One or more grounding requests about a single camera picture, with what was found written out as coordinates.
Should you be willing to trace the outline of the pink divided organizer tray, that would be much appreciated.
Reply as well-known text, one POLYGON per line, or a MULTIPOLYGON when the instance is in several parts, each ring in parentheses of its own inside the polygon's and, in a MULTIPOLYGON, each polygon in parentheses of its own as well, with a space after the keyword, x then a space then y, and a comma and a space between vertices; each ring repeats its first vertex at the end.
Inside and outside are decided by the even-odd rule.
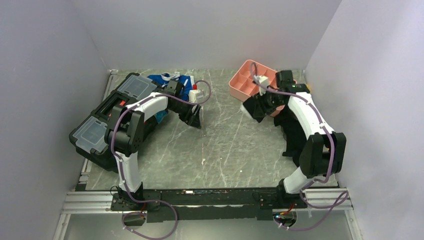
MULTIPOLYGON (((260 87, 254 82, 251 74, 251 59, 246 60, 228 82, 229 94, 243 104, 248 98, 260 92, 260 87)), ((256 62, 258 74, 268 78, 269 85, 277 88, 276 74, 282 70, 275 70, 256 62)))

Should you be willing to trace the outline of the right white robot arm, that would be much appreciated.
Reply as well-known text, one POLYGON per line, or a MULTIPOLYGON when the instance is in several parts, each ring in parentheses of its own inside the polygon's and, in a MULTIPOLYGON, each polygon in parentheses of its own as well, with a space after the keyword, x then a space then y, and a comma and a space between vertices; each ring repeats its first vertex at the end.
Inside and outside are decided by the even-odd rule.
POLYGON ((277 72, 275 79, 276 87, 272 87, 266 76, 253 75, 259 93, 245 100, 242 110, 260 123, 283 106, 274 125, 283 128, 283 156, 292 158, 297 169, 279 183, 283 189, 275 194, 275 200, 280 207, 287 208, 299 191, 314 182, 326 183, 331 175, 341 171, 347 138, 325 121, 307 85, 296 83, 290 70, 277 72))

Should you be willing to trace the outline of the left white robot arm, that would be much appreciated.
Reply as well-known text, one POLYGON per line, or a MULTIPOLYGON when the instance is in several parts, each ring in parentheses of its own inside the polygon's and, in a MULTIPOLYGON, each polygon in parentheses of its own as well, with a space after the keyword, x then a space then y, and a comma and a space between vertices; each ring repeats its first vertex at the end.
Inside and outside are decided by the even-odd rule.
POLYGON ((107 123, 105 141, 115 157, 119 189, 126 192, 124 204, 131 210, 139 209, 144 203, 143 182, 138 167, 138 151, 149 123, 156 120, 161 111, 172 111, 190 127, 201 129, 201 105, 183 100, 183 84, 172 81, 165 87, 157 87, 147 97, 125 106, 114 106, 107 123))

